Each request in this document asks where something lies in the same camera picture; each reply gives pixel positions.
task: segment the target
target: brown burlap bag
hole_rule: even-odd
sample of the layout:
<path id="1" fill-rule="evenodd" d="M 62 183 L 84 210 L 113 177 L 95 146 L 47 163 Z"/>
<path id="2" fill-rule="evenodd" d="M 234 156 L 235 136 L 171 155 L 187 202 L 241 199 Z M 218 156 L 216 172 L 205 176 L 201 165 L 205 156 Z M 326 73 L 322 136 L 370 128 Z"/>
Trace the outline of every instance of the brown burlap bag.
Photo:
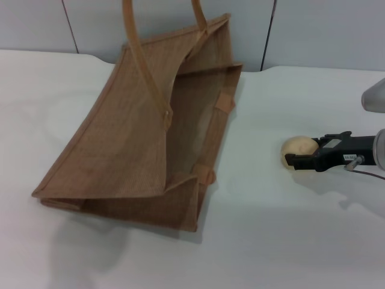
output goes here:
<path id="1" fill-rule="evenodd" d="M 197 229 L 241 65 L 229 15 L 140 41 L 123 1 L 129 47 L 33 196 L 49 207 Z"/>

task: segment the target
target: bag strap loop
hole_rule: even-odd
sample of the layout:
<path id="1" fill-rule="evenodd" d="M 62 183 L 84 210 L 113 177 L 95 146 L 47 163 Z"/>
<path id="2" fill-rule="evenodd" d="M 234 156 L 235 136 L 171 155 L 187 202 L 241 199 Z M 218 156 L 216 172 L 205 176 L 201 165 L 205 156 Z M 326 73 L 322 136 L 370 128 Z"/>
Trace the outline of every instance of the bag strap loop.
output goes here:
<path id="1" fill-rule="evenodd" d="M 205 15 L 203 14 L 200 0 L 191 0 L 194 14 L 197 20 L 199 30 L 203 33 L 207 32 L 208 26 Z M 134 11 L 132 8 L 132 0 L 123 0 L 123 18 L 125 22 L 126 34 L 130 43 L 131 52 L 134 57 L 135 64 L 138 71 L 146 83 L 149 89 L 150 95 L 154 100 L 156 107 L 163 119 L 165 130 L 171 125 L 173 118 L 173 110 L 170 104 L 166 101 L 162 95 L 162 91 L 156 85 L 156 82 L 151 74 L 151 71 L 147 65 L 146 58 L 144 57 L 143 49 L 140 44 L 140 39 L 135 25 Z"/>

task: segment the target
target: label sticker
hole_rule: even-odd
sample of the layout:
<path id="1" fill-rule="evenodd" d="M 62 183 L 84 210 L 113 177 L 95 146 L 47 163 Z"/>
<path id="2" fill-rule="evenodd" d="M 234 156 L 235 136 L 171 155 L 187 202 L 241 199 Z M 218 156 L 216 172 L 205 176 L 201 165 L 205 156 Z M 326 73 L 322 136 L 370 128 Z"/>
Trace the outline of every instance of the label sticker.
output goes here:
<path id="1" fill-rule="evenodd" d="M 354 161 L 357 158 L 357 155 L 343 155 L 345 161 Z"/>
<path id="2" fill-rule="evenodd" d="M 322 148 L 323 149 L 333 149 L 336 145 L 338 145 L 339 143 L 341 142 L 341 140 L 338 140 L 338 139 L 334 139 L 334 140 L 331 140 L 330 142 L 328 142 L 327 144 L 325 144 Z"/>

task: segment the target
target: bag handle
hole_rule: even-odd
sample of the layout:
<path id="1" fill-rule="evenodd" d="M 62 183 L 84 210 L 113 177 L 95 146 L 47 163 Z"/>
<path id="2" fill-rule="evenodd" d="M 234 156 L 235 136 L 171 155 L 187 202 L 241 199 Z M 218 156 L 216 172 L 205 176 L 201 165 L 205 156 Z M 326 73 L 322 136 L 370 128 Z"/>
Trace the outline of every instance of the bag handle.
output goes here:
<path id="1" fill-rule="evenodd" d="M 192 8 L 194 9 L 194 14 L 199 30 L 203 34 L 206 34 L 208 31 L 208 26 L 205 15 L 202 11 L 202 7 L 200 5 L 200 0 L 191 0 L 191 3 Z M 154 100 L 154 103 L 157 106 L 158 111 L 163 119 L 164 128 L 165 130 L 168 130 L 173 118 L 173 110 L 171 109 L 170 104 L 165 100 L 165 97 L 163 97 L 159 87 L 156 85 L 156 82 L 147 65 L 146 58 L 144 57 L 143 49 L 140 44 L 140 39 L 135 25 L 132 0 L 123 0 L 123 18 L 125 22 L 127 38 L 130 43 L 132 55 L 134 56 L 135 64 L 137 65 L 139 73 L 143 81 L 146 83 L 150 91 L 150 95 Z"/>

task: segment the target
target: white table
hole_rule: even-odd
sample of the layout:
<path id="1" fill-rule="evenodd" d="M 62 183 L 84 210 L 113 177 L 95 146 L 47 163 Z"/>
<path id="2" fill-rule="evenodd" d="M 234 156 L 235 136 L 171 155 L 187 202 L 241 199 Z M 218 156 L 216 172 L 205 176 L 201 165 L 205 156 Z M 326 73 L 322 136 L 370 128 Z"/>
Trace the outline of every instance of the white table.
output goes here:
<path id="1" fill-rule="evenodd" d="M 243 73 L 196 233 L 46 208 L 30 197 L 113 65 L 0 51 L 0 283 L 42 288 L 384 288 L 385 182 L 335 167 L 289 172 L 294 135 L 374 135 L 361 108 L 385 72 Z"/>

